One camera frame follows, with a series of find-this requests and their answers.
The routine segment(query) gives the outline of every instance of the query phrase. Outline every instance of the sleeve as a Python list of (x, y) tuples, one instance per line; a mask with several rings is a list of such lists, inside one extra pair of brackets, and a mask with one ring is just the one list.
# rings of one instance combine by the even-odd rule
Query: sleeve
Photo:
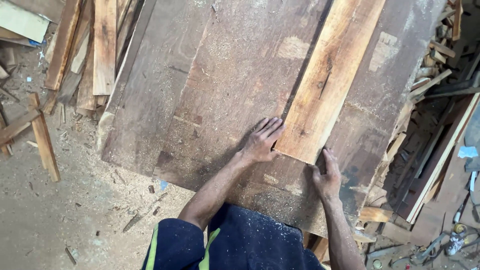
[(155, 225), (142, 270), (188, 269), (204, 255), (204, 233), (200, 228), (183, 220), (165, 219)]

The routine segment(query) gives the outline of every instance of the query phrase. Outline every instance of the workbench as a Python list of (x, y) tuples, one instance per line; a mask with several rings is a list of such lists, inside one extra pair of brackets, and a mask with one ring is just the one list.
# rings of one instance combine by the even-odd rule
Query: workbench
[[(286, 116), (331, 1), (211, 4), (145, 1), (101, 123), (102, 160), (197, 191), (261, 119)], [(443, 6), (386, 0), (327, 141), (353, 226)], [(228, 202), (326, 236), (310, 178), (282, 156), (249, 168)]]

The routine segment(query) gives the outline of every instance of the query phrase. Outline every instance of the left hand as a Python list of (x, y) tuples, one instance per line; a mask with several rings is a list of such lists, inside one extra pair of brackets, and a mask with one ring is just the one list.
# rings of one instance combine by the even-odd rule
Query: left hand
[(281, 155), (271, 149), (273, 143), (285, 131), (286, 126), (282, 125), (282, 122), (283, 120), (277, 117), (270, 120), (265, 118), (260, 122), (255, 131), (248, 137), (245, 147), (239, 152), (247, 164), (272, 161)]

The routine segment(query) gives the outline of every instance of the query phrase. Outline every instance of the right hand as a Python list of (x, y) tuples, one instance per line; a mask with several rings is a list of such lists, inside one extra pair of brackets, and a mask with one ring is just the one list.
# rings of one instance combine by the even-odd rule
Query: right hand
[(333, 155), (332, 149), (323, 149), (322, 153), (325, 157), (325, 164), (327, 168), (327, 174), (321, 175), (320, 170), (315, 165), (310, 165), (313, 175), (312, 179), (320, 193), (322, 200), (331, 200), (338, 198), (340, 192), (340, 186), (342, 184), (342, 176), (340, 175), (340, 169), (336, 157)]

